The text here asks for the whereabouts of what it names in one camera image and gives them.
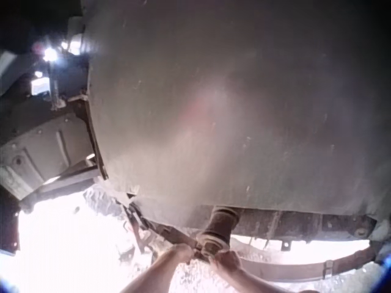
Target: metal bracket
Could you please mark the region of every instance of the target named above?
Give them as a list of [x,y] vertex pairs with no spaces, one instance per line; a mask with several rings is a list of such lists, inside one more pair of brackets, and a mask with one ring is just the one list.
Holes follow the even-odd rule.
[[281,251],[291,251],[292,241],[282,241]]
[[332,266],[334,262],[331,260],[324,262],[324,269],[323,269],[323,279],[328,279],[332,276]]

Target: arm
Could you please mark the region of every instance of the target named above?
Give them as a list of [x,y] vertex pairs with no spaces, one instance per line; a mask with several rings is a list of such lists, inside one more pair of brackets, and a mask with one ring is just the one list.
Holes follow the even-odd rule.
[[212,269],[229,285],[240,293],[289,293],[275,287],[256,276],[247,273],[241,266],[239,256],[234,251],[218,253],[210,259]]
[[161,293],[168,292],[177,265],[189,262],[193,251],[186,244],[174,245],[161,255],[144,273],[134,279],[121,293]]

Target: bolt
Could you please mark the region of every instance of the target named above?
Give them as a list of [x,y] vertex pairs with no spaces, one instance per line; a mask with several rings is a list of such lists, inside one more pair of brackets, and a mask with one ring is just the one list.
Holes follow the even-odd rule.
[[356,237],[364,237],[367,235],[367,229],[365,228],[358,228],[356,232],[354,233]]

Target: forearm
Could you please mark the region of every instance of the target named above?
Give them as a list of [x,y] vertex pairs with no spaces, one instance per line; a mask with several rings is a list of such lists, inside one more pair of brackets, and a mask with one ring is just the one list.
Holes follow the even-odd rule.
[[238,270],[224,279],[240,293],[289,293],[282,288],[275,287],[244,270]]
[[164,293],[168,292],[175,269],[179,264],[174,251],[169,250],[144,273],[130,283],[122,293]]

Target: human hand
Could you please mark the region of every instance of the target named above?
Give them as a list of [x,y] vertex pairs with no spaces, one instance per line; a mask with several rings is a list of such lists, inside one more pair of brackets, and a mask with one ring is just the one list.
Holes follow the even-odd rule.
[[185,262],[187,264],[194,256],[193,249],[184,243],[175,244],[173,247],[171,247],[170,251],[172,251],[175,254],[175,257],[178,260],[178,262]]
[[235,251],[218,252],[209,258],[211,268],[222,278],[232,276],[242,269],[240,258]]

